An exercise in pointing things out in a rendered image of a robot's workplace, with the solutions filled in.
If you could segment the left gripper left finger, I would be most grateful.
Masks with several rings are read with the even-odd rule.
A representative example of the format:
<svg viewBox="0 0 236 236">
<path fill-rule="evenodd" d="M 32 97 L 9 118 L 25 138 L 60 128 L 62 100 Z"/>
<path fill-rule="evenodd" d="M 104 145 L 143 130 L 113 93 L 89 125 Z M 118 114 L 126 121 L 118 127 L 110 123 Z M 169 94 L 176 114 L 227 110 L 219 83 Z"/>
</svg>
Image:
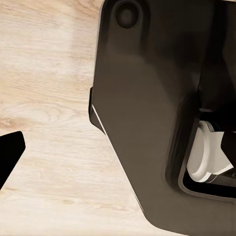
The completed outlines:
<svg viewBox="0 0 236 236">
<path fill-rule="evenodd" d="M 0 189 L 26 149 L 21 131 L 0 136 Z"/>
</svg>

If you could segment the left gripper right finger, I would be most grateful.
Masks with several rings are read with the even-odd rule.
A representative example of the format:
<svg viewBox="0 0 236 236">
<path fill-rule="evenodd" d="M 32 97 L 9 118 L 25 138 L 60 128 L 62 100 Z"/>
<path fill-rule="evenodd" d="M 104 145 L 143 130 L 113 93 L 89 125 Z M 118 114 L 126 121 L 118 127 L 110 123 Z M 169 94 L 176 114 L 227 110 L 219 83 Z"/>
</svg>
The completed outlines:
<svg viewBox="0 0 236 236">
<path fill-rule="evenodd" d="M 236 169 L 236 132 L 224 131 L 221 149 Z"/>
</svg>

